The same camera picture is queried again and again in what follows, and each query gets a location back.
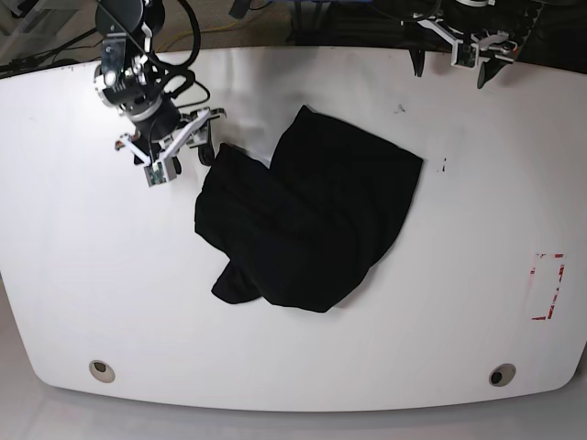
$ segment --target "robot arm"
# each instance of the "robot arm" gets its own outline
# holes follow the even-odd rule
[[[190,105],[210,98],[189,69],[200,50],[198,22],[189,4],[178,2],[190,18],[194,44],[189,59],[174,65],[161,61],[152,47],[165,21],[162,0],[97,0],[96,28],[104,41],[95,90],[106,105],[117,107],[135,125],[136,133],[122,135],[116,149],[126,148],[134,155],[135,163],[145,169],[149,186],[169,182],[181,173],[177,154],[184,145],[198,147],[200,160],[210,165],[214,159],[210,121],[224,114],[222,109],[206,107],[183,115],[173,103],[194,84],[206,92],[206,98]],[[166,91],[176,77],[182,77],[183,83]]]

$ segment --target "black cloth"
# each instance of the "black cloth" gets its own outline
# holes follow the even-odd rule
[[[230,258],[213,294],[326,312],[397,238],[422,164],[305,106],[269,169],[222,145],[195,206],[195,232]]]

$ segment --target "white table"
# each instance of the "white table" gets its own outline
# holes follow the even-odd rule
[[[587,340],[587,78],[516,64],[477,91],[476,72],[442,55],[417,79],[399,50],[202,52],[196,74],[228,111],[216,142],[268,160],[309,104],[426,159],[393,250],[314,314],[210,293],[227,258],[194,233],[206,168],[183,151],[183,175],[148,188],[114,151],[131,125],[94,94],[94,66],[0,82],[0,270],[49,385],[323,412],[494,400],[573,375]],[[552,319],[533,320],[555,288]],[[113,383],[91,376],[94,359]],[[495,388],[503,363],[517,374]]]

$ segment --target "yellow cable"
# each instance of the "yellow cable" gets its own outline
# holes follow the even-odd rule
[[[240,20],[233,21],[229,25],[220,26],[220,27],[212,27],[210,29],[204,29],[204,30],[200,31],[200,33],[201,34],[208,34],[210,32],[220,32],[220,31],[223,31],[223,30],[229,30],[229,29],[233,28],[234,26],[236,26],[238,23],[240,23]],[[155,51],[156,52],[161,52],[163,49],[165,49],[167,51],[167,50],[171,49],[172,46],[174,46],[175,44],[177,44],[182,39],[185,39],[186,37],[191,37],[192,35],[193,35],[192,31],[180,32],[179,34],[176,34],[173,37],[171,37],[171,38],[163,41],[155,49]]]

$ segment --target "circular hole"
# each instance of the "circular hole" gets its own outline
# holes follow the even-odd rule
[[[112,383],[116,377],[114,370],[101,360],[93,360],[90,362],[90,373],[95,379],[100,380],[103,383]]]
[[[100,373],[106,373],[106,365],[102,362],[95,362],[94,368],[97,369]]]
[[[498,371],[495,371],[492,374],[492,385],[497,385],[499,382],[502,381],[502,378],[504,377],[504,375]]]
[[[489,383],[494,387],[504,387],[514,379],[514,376],[515,366],[512,364],[503,364],[489,375]]]

